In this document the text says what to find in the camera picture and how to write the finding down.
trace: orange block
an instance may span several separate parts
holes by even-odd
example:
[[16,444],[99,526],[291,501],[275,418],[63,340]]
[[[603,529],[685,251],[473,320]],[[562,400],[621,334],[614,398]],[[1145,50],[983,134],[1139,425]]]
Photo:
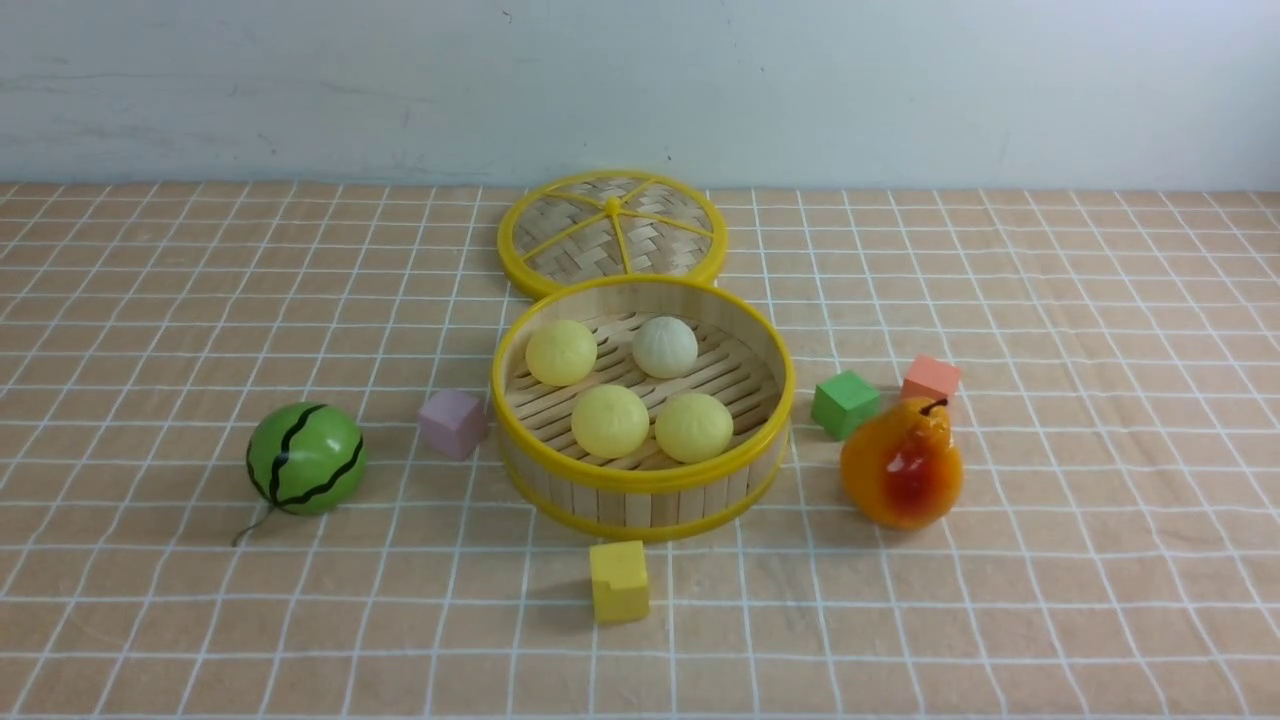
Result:
[[902,378],[902,400],[909,397],[928,397],[943,400],[960,388],[960,368],[936,360],[928,355],[918,355]]

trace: bamboo steamer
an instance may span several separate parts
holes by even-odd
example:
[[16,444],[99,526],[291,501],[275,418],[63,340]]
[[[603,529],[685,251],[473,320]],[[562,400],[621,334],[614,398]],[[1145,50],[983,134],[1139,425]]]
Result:
[[[631,336],[659,314],[681,318],[698,337],[698,363],[685,377],[654,379],[631,359]],[[563,388],[535,380],[524,360],[530,336],[558,319],[584,323],[599,343],[591,374]],[[669,541],[722,525],[764,495],[790,451],[795,370],[782,337],[746,302],[690,278],[600,277],[544,297],[503,337],[490,382],[498,447],[516,488],[564,525],[608,539]],[[630,387],[649,409],[648,439],[617,460],[588,455],[570,432],[577,396],[600,383]],[[724,454],[681,465],[658,448],[653,419],[682,391],[728,407]]]
[[498,255],[532,299],[596,278],[658,274],[712,284],[728,231],[704,193],[637,170],[599,170],[548,183],[507,210]]

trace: white wall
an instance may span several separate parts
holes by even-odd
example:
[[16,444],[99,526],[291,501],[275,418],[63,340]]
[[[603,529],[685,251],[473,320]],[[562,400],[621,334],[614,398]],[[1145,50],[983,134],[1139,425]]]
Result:
[[1280,188],[1280,0],[0,0],[0,178]]

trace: bamboo steamer lid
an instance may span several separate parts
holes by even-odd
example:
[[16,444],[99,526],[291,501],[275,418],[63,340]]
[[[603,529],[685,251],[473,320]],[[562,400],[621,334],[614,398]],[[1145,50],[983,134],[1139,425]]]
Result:
[[704,193],[632,170],[545,184],[512,205],[498,228],[503,269],[534,300],[608,275],[714,283],[727,245],[724,218]]

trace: yellow rim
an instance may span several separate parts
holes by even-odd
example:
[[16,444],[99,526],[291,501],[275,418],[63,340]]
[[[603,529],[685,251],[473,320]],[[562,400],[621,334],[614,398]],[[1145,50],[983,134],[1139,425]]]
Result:
[[566,512],[550,502],[547,502],[547,500],[534,492],[534,488],[529,487],[525,478],[520,475],[520,471],[516,470],[515,464],[512,464],[511,459],[507,456],[507,450],[502,447],[500,443],[498,447],[498,455],[502,457],[502,464],[507,468],[507,475],[511,477],[511,484],[516,486],[516,491],[518,491],[530,505],[541,510],[557,523],[580,533],[611,541],[637,539],[644,542],[671,542],[700,536],[714,530],[716,528],[719,528],[721,525],[724,525],[739,515],[746,512],[753,505],[764,497],[764,493],[767,493],[771,487],[773,487],[773,480],[777,479],[778,470],[782,469],[782,459],[786,457],[787,452],[790,452],[790,442],[782,446],[781,452],[778,452],[778,461],[773,464],[773,469],[764,477],[760,487],[749,492],[746,497],[739,502],[730,505],[724,510],[721,510],[709,518],[703,518],[701,520],[681,525],[668,525],[666,528],[627,528],[622,525],[605,525],[603,523],[595,523],[585,518],[579,518],[577,515]]
[[[511,352],[511,345],[515,337],[520,334],[520,331],[539,313],[547,309],[549,305],[559,302],[567,297],[572,297],[580,292],[586,292],[599,287],[607,287],[611,284],[622,283],[637,283],[637,282],[652,282],[652,283],[668,283],[668,284],[681,284],[700,292],[707,292],[735,305],[741,311],[746,313],[755,322],[758,322],[765,332],[769,333],[769,338],[777,347],[782,356],[783,372],[786,377],[782,383],[781,397],[778,398],[778,406],[765,420],[764,425],[760,427],[750,438],[742,445],[739,445],[733,450],[705,460],[703,462],[696,462],[692,465],[682,465],[678,468],[668,468],[663,470],[620,470],[617,468],[599,468],[591,465],[590,462],[582,462],[581,460],[575,460],[547,447],[541,441],[534,437],[516,418],[511,406],[507,404],[507,396],[503,391],[503,377],[502,365],[503,359]],[[691,487],[707,484],[716,479],[723,478],[735,470],[739,470],[748,464],[750,464],[755,457],[764,452],[764,450],[777,438],[778,433],[787,428],[791,419],[791,405],[794,402],[795,395],[795,368],[791,364],[791,354],[787,352],[786,342],[783,342],[782,336],[778,331],[760,315],[754,307],[744,302],[742,300],[724,292],[710,284],[703,284],[700,282],[692,281],[687,277],[669,277],[669,275],[613,275],[608,278],[596,278],[580,283],[572,287],[562,288],[538,302],[535,302],[529,310],[525,311],[512,325],[507,329],[503,336],[502,342],[498,343],[498,352],[494,354],[493,368],[489,373],[489,384],[493,389],[494,398],[494,411],[498,418],[498,423],[512,438],[512,441],[526,454],[534,457],[539,465],[547,468],[552,473],[572,479],[572,482],[596,489],[609,491],[609,492],[672,492],[680,489],[687,489]]]
[[[724,217],[721,215],[719,209],[716,208],[716,205],[707,199],[705,193],[699,192],[698,190],[677,179],[672,179],[664,176],[657,176],[653,173],[644,173],[639,170],[593,170],[590,173],[580,173],[576,176],[570,176],[550,182],[548,184],[544,184],[538,190],[534,190],[530,193],[521,197],[518,201],[516,201],[515,205],[512,205],[507,210],[507,214],[503,215],[502,223],[498,225],[498,258],[502,259],[502,266],[507,272],[507,277],[511,279],[511,283],[515,284],[520,290],[520,292],[524,292],[529,297],[538,300],[563,290],[564,286],[553,282],[535,273],[534,270],[529,269],[529,265],[526,264],[526,258],[521,252],[516,251],[516,242],[515,242],[516,222],[520,219],[521,215],[525,214],[525,210],[527,210],[534,201],[544,196],[561,197],[570,202],[572,201],[586,202],[588,205],[598,206],[602,211],[600,217],[608,217],[604,213],[604,204],[595,202],[594,200],[588,197],[566,196],[564,193],[557,192],[557,188],[562,186],[602,177],[631,177],[640,179],[641,181],[640,186],[634,188],[628,193],[628,196],[640,191],[645,186],[657,182],[669,186],[675,190],[684,192],[689,197],[692,197],[694,201],[698,202],[698,206],[701,208],[704,213],[707,213],[707,218],[712,223],[710,232],[707,232],[701,228],[691,228],[685,225],[684,223],[671,222],[666,218],[660,219],[662,222],[672,224],[673,227],[687,229],[690,232],[696,232],[698,234],[707,236],[710,238],[710,247],[707,250],[707,256],[703,258],[703,261],[699,263],[696,266],[694,266],[691,270],[689,270],[686,274],[680,277],[691,279],[698,283],[709,284],[712,281],[716,279],[716,277],[719,275],[721,269],[724,266],[724,256],[728,252],[728,229],[724,227]],[[627,217],[646,217],[644,213],[636,213],[636,211],[623,211],[622,214]],[[599,219],[600,219],[599,217],[594,218],[593,222]],[[630,254],[626,251],[626,242],[622,238],[622,231],[621,227],[618,227],[617,224],[617,218],[613,218],[613,223],[614,223],[614,232],[618,234],[618,243],[621,245],[622,263],[627,268],[627,272],[630,273],[631,258]]]

